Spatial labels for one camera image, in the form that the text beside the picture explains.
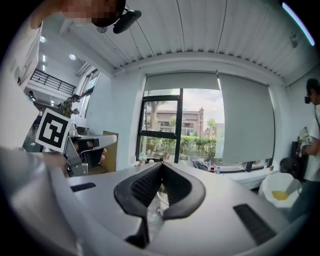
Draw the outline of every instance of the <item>wooden panel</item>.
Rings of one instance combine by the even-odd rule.
[[[117,148],[119,134],[109,131],[104,131],[103,135],[116,135],[116,143],[107,146],[106,153],[104,154],[104,161],[100,164],[100,167],[106,170],[107,173],[116,171],[116,160],[117,160]]]

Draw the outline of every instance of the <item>roller blind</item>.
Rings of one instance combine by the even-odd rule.
[[[272,158],[275,121],[268,87],[230,75],[219,78],[225,122],[223,162]]]
[[[211,89],[219,90],[215,73],[182,72],[148,76],[145,91],[167,89]]]

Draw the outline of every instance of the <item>black and white fiducial marker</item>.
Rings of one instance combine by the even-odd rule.
[[[35,142],[54,151],[64,152],[71,120],[46,109],[35,136]]]

